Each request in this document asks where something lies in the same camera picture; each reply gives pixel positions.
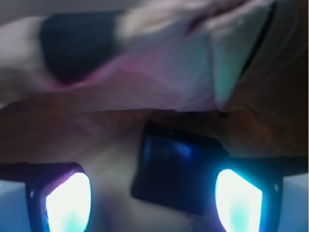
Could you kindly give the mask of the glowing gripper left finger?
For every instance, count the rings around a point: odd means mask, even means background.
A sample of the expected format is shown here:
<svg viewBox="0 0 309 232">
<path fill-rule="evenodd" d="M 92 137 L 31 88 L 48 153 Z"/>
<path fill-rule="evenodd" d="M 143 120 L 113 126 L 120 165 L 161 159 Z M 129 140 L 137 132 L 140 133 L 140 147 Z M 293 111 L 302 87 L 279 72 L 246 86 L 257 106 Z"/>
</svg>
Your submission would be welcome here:
<svg viewBox="0 0 309 232">
<path fill-rule="evenodd" d="M 82 166 L 69 163 L 2 163 L 2 232 L 84 232 L 92 203 Z"/>
</svg>

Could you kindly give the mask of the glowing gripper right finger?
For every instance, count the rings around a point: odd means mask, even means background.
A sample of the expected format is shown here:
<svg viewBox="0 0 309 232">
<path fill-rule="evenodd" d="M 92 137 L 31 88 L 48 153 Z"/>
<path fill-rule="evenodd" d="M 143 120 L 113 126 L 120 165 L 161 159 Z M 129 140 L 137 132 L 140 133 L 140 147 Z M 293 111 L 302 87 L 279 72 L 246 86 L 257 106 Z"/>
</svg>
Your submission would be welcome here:
<svg viewBox="0 0 309 232">
<path fill-rule="evenodd" d="M 229 158 L 217 174 L 215 203 L 227 232 L 307 232 L 308 158 Z"/>
</svg>

